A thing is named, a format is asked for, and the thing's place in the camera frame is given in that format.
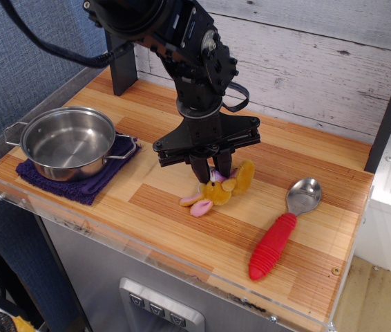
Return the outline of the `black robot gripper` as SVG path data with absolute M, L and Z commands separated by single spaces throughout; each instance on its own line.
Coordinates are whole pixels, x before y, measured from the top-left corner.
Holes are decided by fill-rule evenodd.
M 161 166 L 176 163 L 191 165 L 200 183 L 210 181 L 208 158 L 215 169 L 225 178 L 230 177 L 232 154 L 239 148 L 260 142 L 255 116 L 228 115 L 221 106 L 210 109 L 194 109 L 177 104 L 182 116 L 181 124 L 153 143 Z

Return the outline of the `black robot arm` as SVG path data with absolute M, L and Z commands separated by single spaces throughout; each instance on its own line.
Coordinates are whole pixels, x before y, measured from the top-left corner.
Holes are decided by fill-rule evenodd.
M 108 34 L 155 53 L 172 78 L 181 124 L 153 144 L 161 166 L 186 163 L 208 183 L 212 159 L 224 177 L 238 148 L 260 141 L 256 117 L 238 116 L 248 90 L 235 83 L 237 61 L 197 1 L 85 1 Z

